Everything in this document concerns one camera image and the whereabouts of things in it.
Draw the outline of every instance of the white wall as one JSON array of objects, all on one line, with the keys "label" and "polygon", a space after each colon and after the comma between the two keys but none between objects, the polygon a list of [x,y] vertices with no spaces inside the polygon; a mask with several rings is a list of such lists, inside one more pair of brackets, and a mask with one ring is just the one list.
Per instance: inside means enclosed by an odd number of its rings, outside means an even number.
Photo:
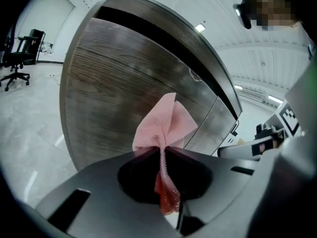
[{"label": "white wall", "polygon": [[53,46],[52,54],[40,54],[39,60],[64,62],[69,45],[89,9],[82,0],[69,0],[75,8],[62,25]]},{"label": "white wall", "polygon": [[45,42],[55,44],[56,37],[74,6],[68,0],[32,0],[31,4],[32,6],[25,8],[29,12],[15,32],[18,36],[28,36],[32,29],[39,29],[46,33]]},{"label": "white wall", "polygon": [[244,100],[241,100],[241,104],[243,113],[239,117],[240,124],[236,130],[237,137],[246,142],[253,141],[257,125],[267,121],[273,112]]},{"label": "white wall", "polygon": [[[89,11],[89,9],[83,3],[82,0],[69,0],[69,1],[70,3],[73,4],[74,8],[69,13],[63,25],[59,29],[59,32],[53,43],[52,54],[40,53],[39,60],[64,62],[69,45],[80,23],[83,21],[84,17]],[[27,14],[29,13],[29,11],[32,9],[32,7],[34,6],[36,2],[37,0],[31,0],[29,4],[27,5],[27,7],[24,9],[24,11],[21,13],[19,20],[17,22],[17,26],[16,26],[16,31],[15,31],[16,37],[18,37],[18,34],[20,32],[19,29],[21,29]],[[19,45],[19,41],[16,39],[14,41],[13,51],[16,51],[18,45]]]}]

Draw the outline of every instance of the white floor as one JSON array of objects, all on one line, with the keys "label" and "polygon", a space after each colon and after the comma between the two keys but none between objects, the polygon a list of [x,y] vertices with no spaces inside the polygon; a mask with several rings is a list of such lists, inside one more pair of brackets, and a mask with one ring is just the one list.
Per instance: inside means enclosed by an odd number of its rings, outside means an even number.
[{"label": "white floor", "polygon": [[[59,115],[62,65],[39,63],[20,72],[31,74],[30,85],[17,79],[0,87],[0,165],[13,194],[32,207],[76,173],[67,152]],[[10,68],[0,69],[0,78]]]}]

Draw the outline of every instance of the ceiling light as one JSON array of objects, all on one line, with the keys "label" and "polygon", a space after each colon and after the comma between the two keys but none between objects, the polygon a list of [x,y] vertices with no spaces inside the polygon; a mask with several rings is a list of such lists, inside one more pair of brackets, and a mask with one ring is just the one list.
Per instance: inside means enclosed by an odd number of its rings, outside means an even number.
[{"label": "ceiling light", "polygon": [[238,14],[238,16],[240,16],[240,11],[238,9],[236,9],[236,13]]},{"label": "ceiling light", "polygon": [[202,32],[206,29],[205,26],[203,26],[202,24],[199,24],[198,26],[195,27],[197,29],[198,32]]},{"label": "ceiling light", "polygon": [[243,90],[242,86],[235,85],[234,87],[237,88],[237,89],[239,89],[239,90]]},{"label": "ceiling light", "polygon": [[282,104],[282,103],[283,103],[282,100],[280,100],[280,99],[278,99],[278,98],[276,98],[276,97],[273,97],[273,96],[271,96],[271,95],[269,95],[268,98],[269,98],[270,100],[273,100],[273,101],[278,102],[279,104]]}]

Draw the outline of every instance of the pink cloth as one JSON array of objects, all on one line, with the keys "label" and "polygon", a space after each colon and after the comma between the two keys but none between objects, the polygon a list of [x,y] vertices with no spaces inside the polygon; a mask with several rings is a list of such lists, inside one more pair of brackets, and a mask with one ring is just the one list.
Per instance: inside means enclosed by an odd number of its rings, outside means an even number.
[{"label": "pink cloth", "polygon": [[184,137],[197,128],[183,105],[174,102],[175,96],[176,93],[168,93],[159,100],[138,126],[132,145],[134,151],[143,147],[160,148],[160,171],[155,192],[160,194],[160,208],[164,215],[178,212],[180,205],[180,193],[167,173],[165,148],[183,148]]}]

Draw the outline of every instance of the red cloth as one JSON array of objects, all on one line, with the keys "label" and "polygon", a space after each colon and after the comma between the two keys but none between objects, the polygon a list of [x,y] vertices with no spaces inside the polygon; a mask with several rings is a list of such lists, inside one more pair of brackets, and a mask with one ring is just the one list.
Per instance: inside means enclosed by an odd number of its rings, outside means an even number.
[{"label": "red cloth", "polygon": [[180,205],[180,193],[167,173],[165,148],[183,148],[184,137],[197,128],[183,105],[175,102],[175,96],[176,93],[168,93],[159,100],[138,126],[133,141],[133,150],[160,148],[160,171],[155,192],[160,194],[160,208],[164,215],[179,212]]}]

